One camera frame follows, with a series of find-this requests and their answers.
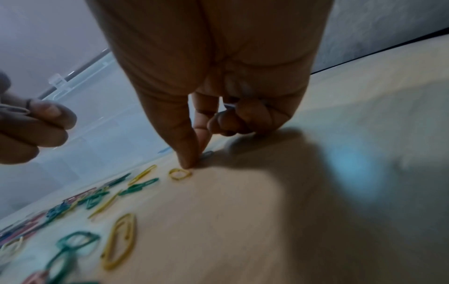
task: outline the human hand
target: human hand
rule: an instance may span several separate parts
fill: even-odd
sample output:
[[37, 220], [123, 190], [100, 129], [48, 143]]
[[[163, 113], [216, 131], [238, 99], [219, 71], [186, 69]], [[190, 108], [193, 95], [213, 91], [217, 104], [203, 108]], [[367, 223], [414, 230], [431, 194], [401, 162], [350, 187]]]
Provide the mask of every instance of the human hand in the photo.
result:
[[[265, 133], [293, 116], [332, 0], [87, 3], [150, 122], [188, 168], [214, 133]], [[217, 114], [219, 97], [235, 108]]]
[[0, 164], [25, 163], [39, 154], [40, 147], [56, 147], [67, 141], [67, 129], [76, 115], [54, 102], [25, 100], [8, 92], [11, 82], [0, 72], [0, 102], [27, 108], [27, 116], [0, 110]]

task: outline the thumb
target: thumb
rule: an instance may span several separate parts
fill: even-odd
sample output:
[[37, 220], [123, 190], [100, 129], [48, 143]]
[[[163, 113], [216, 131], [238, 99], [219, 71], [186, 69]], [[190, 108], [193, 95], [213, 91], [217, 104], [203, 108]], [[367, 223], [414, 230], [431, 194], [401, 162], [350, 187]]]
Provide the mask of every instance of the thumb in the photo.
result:
[[140, 93], [139, 99], [156, 132], [177, 153], [181, 167], [193, 167], [200, 149], [189, 117], [188, 97]]

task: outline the wooden surface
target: wooden surface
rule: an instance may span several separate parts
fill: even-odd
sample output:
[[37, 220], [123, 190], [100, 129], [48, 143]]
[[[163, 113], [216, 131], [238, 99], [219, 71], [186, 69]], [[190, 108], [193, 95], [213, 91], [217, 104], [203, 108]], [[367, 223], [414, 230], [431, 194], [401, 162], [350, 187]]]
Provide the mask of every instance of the wooden surface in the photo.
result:
[[[102, 235], [79, 257], [77, 281], [447, 283], [448, 110], [449, 36], [318, 73], [282, 130], [214, 138], [214, 156], [181, 182], [167, 177], [174, 156], [157, 160], [147, 179], [159, 184], [117, 200], [93, 222], [81, 208], [56, 221], [26, 243], [0, 283], [43, 268], [56, 241], [76, 230]], [[0, 225], [70, 195], [59, 192]], [[106, 272], [99, 256], [128, 212], [137, 216], [135, 249]]]

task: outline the wooden table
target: wooden table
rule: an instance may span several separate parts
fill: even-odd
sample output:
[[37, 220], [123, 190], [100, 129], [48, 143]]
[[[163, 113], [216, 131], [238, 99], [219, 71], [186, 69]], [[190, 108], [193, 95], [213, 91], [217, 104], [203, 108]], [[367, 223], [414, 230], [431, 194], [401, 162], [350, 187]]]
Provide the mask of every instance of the wooden table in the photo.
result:
[[[312, 76], [277, 133], [215, 137], [215, 154], [181, 182], [167, 177], [175, 157], [164, 157], [147, 177], [159, 184], [92, 222], [85, 209], [54, 222], [26, 242], [0, 283], [42, 269], [56, 241], [76, 230], [102, 235], [79, 257], [77, 281], [447, 283], [448, 128], [449, 36], [346, 63]], [[58, 192], [0, 225], [70, 195]], [[136, 246], [104, 271], [101, 251], [127, 212], [137, 216]]]

